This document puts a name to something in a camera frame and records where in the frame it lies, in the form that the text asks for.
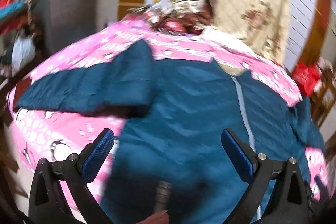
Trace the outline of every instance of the floor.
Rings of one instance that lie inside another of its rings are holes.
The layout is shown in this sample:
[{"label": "floor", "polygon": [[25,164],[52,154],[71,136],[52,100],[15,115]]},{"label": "floor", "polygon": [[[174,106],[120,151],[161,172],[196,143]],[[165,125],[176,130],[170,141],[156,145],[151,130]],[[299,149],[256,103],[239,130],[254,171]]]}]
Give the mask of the floor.
[{"label": "floor", "polygon": [[[28,196],[30,193],[30,187],[33,180],[33,173],[29,171],[27,168],[24,167],[23,162],[21,158],[19,157],[18,151],[14,145],[14,140],[11,135],[11,130],[8,129],[6,126],[4,126],[2,136],[0,136],[0,149],[1,151],[6,151],[10,155],[14,157],[16,160],[18,166],[15,167],[15,164],[13,164],[13,169],[18,168],[17,173],[7,170],[4,172],[7,177],[7,180],[9,182],[9,185],[11,187],[12,193],[14,194],[14,198],[16,201],[16,204],[22,212],[24,212],[26,215],[28,215]],[[83,219],[82,215],[78,212],[72,209],[73,215],[78,220],[82,221],[83,223],[86,223]]]}]

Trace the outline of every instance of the white plastic bag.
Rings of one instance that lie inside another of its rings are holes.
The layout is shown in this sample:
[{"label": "white plastic bag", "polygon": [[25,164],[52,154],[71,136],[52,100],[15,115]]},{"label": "white plastic bag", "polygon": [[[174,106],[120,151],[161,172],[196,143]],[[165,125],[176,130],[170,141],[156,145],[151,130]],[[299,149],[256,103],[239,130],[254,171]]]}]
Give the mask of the white plastic bag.
[{"label": "white plastic bag", "polygon": [[31,36],[18,36],[14,42],[12,53],[12,76],[16,75],[35,57],[35,46]]}]

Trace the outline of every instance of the pink blanket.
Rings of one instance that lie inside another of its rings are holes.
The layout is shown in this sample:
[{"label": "pink blanket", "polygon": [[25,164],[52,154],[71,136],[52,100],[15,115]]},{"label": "pink blanket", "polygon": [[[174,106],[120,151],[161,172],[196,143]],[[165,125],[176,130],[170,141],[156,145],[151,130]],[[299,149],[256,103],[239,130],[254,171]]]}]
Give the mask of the pink blanket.
[{"label": "pink blanket", "polygon": [[[250,55],[219,46],[213,41],[198,37],[175,37],[151,31],[142,21],[125,20],[76,42],[56,53],[30,76],[34,81],[59,70],[89,67],[111,61],[139,39],[145,39],[152,47],[156,60],[164,58],[200,60],[213,58],[220,64],[251,70],[252,77],[260,80],[277,92],[289,107],[301,100],[300,91],[285,70],[272,61],[256,54]],[[14,92],[8,95],[12,105]],[[118,136],[125,124],[124,119],[110,117],[84,117],[78,113],[27,111],[13,113],[12,132],[18,153],[32,172],[37,161],[45,157],[49,161],[64,160],[71,153],[79,153],[104,129],[110,128]],[[87,186],[99,202],[104,190],[113,159],[108,157],[94,182]],[[62,182],[69,205],[76,208],[66,183]]]}]

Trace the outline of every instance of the blue gripper pad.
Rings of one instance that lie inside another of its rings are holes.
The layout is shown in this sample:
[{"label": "blue gripper pad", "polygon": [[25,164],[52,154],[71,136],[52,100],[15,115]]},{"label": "blue gripper pad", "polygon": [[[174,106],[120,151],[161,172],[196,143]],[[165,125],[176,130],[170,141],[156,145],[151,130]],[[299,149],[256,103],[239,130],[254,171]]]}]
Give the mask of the blue gripper pad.
[{"label": "blue gripper pad", "polygon": [[96,178],[106,157],[110,153],[114,145],[114,133],[110,129],[104,129],[95,141],[89,144],[80,154],[84,162],[78,161],[78,169],[81,174],[82,181],[87,184]]},{"label": "blue gripper pad", "polygon": [[[256,167],[254,168],[253,163],[251,163],[251,160],[254,161],[251,159],[251,156],[253,157],[253,154],[255,154],[253,150],[250,146],[240,141],[232,131],[227,129],[224,129],[222,132],[221,142],[241,180],[250,183],[256,170]],[[243,149],[250,149],[251,152],[249,150],[247,152],[251,155],[247,156]]]}]

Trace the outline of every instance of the quilted fabric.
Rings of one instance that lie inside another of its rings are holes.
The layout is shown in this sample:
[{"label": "quilted fabric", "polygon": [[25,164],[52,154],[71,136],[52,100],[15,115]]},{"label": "quilted fabric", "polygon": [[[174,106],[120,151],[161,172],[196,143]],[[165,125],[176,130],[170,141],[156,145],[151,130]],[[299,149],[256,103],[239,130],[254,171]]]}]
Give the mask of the quilted fabric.
[{"label": "quilted fabric", "polygon": [[[164,180],[172,184],[171,223],[223,223],[247,188],[221,146],[224,128],[249,143],[235,82],[215,61],[164,59],[155,68],[159,93],[146,117],[126,123],[101,206],[116,224],[137,223],[152,213]],[[309,181],[305,146],[292,130],[286,102],[249,71],[235,80],[256,152],[274,160],[295,157]]]},{"label": "quilted fabric", "polygon": [[153,62],[151,48],[140,40],[111,62],[42,77],[18,106],[85,115],[109,106],[134,106],[143,114],[155,95]]}]

